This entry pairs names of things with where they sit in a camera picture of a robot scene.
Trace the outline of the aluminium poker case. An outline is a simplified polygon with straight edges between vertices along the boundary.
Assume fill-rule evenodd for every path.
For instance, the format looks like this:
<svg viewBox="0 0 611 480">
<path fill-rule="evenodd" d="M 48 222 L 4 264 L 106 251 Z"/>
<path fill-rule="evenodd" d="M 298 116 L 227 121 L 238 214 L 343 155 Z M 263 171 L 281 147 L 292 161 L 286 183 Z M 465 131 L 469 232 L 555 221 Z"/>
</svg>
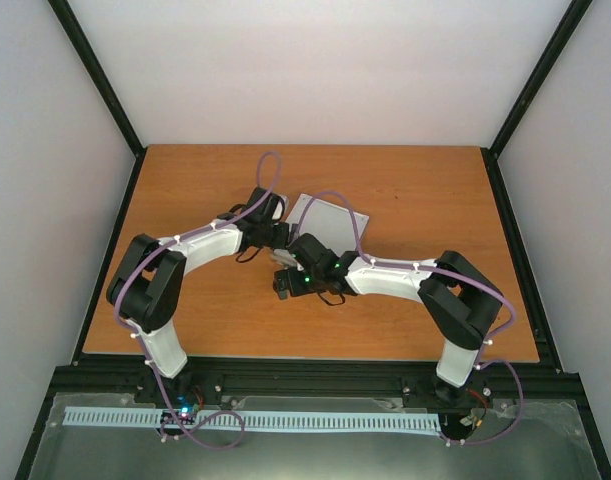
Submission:
<svg viewBox="0 0 611 480">
<path fill-rule="evenodd" d="M 353 224 L 346 208 L 317 199 L 307 211 L 304 220 L 300 222 L 301 214 L 310 199 L 310 195 L 301 193 L 295 204 L 288 208 L 285 221 L 290 225 L 299 224 L 300 235 L 304 233 L 314 235 L 338 256 L 345 251 L 354 250 L 356 240 Z"/>
</svg>

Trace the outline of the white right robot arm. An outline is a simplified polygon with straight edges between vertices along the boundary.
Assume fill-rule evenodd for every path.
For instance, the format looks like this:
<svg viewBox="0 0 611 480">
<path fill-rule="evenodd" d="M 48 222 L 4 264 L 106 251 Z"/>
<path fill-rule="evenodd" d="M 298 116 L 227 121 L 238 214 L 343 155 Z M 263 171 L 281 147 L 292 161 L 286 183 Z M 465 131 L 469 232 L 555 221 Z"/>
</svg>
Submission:
<svg viewBox="0 0 611 480">
<path fill-rule="evenodd" d="M 444 337 L 437 378 L 463 387 L 503 306 L 500 290 L 464 256 L 446 251 L 437 259 L 383 259 L 362 250 L 340 255 L 314 235 L 303 234 L 287 249 L 292 264 L 274 273 L 273 289 L 281 300 L 316 295 L 381 295 L 418 302 Z"/>
</svg>

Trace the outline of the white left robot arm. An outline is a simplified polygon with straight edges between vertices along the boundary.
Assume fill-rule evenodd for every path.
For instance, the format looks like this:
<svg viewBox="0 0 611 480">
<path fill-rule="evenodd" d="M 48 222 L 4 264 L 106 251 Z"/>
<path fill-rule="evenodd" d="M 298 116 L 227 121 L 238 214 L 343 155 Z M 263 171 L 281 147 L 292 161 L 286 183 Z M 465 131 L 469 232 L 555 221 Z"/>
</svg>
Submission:
<svg viewBox="0 0 611 480">
<path fill-rule="evenodd" d="M 140 343 L 145 363 L 159 373 L 157 388 L 169 401 L 182 402 L 193 390 L 173 324 L 184 277 L 222 257 L 240 261 L 250 248 L 285 247 L 290 225 L 282 218 L 288 205 L 287 197 L 257 187 L 247 203 L 203 227 L 159 239 L 139 234 L 130 242 L 106 298 L 117 323 Z"/>
</svg>

